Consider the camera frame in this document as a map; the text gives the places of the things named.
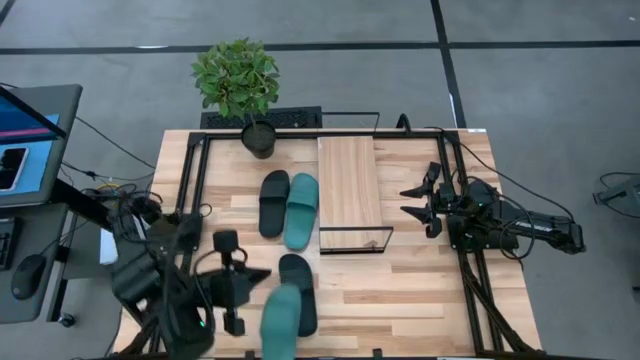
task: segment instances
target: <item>black plant pot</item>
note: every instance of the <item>black plant pot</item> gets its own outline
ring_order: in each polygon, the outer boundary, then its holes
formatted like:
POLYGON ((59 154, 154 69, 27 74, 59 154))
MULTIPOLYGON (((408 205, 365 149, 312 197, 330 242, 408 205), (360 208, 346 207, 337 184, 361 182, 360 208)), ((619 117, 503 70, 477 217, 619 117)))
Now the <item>black plant pot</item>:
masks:
POLYGON ((258 159, 266 159, 273 155, 276 145, 276 129, 264 121, 256 121, 245 126, 241 133, 242 144, 253 156, 258 159))

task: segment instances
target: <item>teal slipper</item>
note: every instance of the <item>teal slipper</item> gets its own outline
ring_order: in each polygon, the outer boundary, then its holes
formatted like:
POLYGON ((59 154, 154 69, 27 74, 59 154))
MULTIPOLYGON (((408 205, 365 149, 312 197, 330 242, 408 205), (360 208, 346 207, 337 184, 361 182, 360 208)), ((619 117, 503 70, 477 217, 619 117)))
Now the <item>teal slipper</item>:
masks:
POLYGON ((282 284, 269 295, 260 323, 263 360, 295 359, 301 309, 300 289, 293 284, 282 284))
POLYGON ((307 246, 317 210, 318 182, 309 174, 297 174, 291 181, 284 226, 284 244, 289 250, 302 250, 307 246))

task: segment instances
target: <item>computer mouse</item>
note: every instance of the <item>computer mouse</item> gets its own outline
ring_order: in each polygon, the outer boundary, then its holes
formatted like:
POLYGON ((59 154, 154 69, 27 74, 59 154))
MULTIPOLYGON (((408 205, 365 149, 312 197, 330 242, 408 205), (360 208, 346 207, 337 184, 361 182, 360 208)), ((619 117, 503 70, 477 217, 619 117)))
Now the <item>computer mouse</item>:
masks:
POLYGON ((40 278, 47 264, 47 258, 34 254, 24 258, 11 278, 11 293, 18 300, 25 300, 33 296, 40 285, 40 278))

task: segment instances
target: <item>black slipper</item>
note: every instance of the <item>black slipper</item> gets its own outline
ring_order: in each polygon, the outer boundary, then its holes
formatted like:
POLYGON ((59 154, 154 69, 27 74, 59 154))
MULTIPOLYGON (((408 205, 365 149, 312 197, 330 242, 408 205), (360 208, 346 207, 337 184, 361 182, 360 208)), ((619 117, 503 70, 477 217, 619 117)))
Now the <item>black slipper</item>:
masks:
POLYGON ((276 170, 267 175, 260 189, 260 235, 273 238, 282 233, 289 197, 289 174, 276 170))
POLYGON ((318 328, 316 296, 313 291, 311 268, 302 257, 296 254, 287 254, 281 257, 278 268, 282 284, 294 284, 300 288, 302 313, 300 314, 298 336, 311 336, 318 328))

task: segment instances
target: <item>black keyboard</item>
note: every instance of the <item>black keyboard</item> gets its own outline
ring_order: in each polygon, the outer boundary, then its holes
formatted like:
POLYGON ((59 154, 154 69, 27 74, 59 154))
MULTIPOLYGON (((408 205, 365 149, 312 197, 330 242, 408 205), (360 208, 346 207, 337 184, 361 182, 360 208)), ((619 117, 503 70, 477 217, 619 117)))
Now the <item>black keyboard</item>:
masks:
POLYGON ((13 252, 18 242, 17 230, 15 218, 0 218, 0 271, 11 268, 13 252))

